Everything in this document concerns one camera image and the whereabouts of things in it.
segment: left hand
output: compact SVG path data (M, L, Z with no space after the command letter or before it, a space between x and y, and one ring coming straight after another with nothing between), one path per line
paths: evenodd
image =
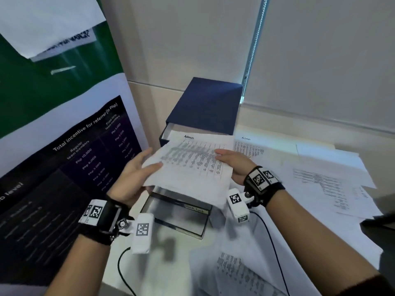
M131 208L145 190L142 185L147 177L159 170L163 163L156 163L141 168L143 160L152 153L152 148L142 151L131 159L123 169L119 178L108 190L107 195Z

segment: sleeve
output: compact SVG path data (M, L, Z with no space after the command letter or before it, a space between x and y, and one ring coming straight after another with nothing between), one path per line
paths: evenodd
M345 289L337 296L382 295L395 296L395 290L382 275L367 279L355 286Z

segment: right hand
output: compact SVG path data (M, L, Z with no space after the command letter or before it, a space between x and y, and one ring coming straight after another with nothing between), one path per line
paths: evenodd
M215 159L233 167L232 180L234 180L236 184L243 186L246 176L257 166L250 158L237 151L218 148L215 152L219 154Z

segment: cable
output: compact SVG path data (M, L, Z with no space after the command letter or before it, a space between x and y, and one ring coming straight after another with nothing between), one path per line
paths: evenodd
M130 250L130 247L126 248L126 249L121 253L121 255L119 256L119 259L118 259L118 273L119 273L119 276L121 276L121 279L122 279L122 281L124 282L124 284L125 284L125 285L129 288L129 290L132 292L132 294L133 294L134 296L137 296L136 293L132 290L132 288L128 285L128 283L126 283L125 278L123 278L123 276L122 276L121 269L119 268L119 262L121 262L122 255L123 255L125 252L127 252L128 250Z
M258 218L261 219L262 223L264 224L264 226L265 226L265 228L266 228L266 230L267 230L267 234L269 235L270 242L272 242L274 254L276 255L277 263L279 264L279 268L280 268L282 280L284 281L285 289L287 290L287 294L288 294L288 296L289 296L289 291L288 291L287 283L285 282L285 278L284 278L284 274L283 274L282 269L281 269L279 257L277 256L276 248L274 247L274 243L273 243L273 240L272 240L272 238L271 238L271 236L270 236L269 229L267 228L266 223L264 222L264 220L262 219L262 217L259 216L259 214L255 213L255 212L253 212L253 211L250 211L250 213L257 215Z

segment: box lid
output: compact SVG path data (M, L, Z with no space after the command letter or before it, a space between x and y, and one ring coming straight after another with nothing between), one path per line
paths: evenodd
M233 135L241 84L194 77L167 123Z

